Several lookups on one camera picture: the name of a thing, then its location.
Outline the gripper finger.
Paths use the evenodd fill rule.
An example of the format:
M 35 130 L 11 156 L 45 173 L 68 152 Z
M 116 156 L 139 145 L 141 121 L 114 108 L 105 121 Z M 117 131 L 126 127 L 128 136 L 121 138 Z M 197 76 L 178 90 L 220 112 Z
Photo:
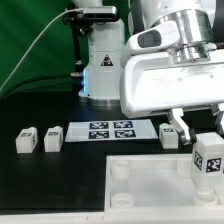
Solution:
M 219 135 L 224 135 L 224 103 L 217 103 L 211 106 L 212 114 L 216 117 L 216 128 Z

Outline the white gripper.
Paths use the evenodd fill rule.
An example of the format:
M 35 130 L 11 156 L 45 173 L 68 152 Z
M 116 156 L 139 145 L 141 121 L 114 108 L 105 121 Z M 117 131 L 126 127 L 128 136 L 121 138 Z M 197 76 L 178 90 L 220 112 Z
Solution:
M 176 63 L 171 49 L 179 40 L 174 21 L 128 40 L 121 58 L 120 104 L 123 114 L 130 118 L 168 113 L 180 141 L 189 145 L 197 138 L 182 119 L 183 110 L 224 102 L 224 49 L 208 44 L 207 60 Z

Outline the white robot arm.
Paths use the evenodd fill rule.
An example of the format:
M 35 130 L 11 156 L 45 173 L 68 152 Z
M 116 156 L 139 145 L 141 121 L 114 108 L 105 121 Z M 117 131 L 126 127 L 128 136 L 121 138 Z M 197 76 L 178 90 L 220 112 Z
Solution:
M 134 0 L 127 41 L 114 7 L 71 1 L 93 29 L 82 101 L 119 104 L 130 118 L 166 114 L 184 144 L 196 136 L 183 113 L 210 108 L 224 134 L 224 0 Z

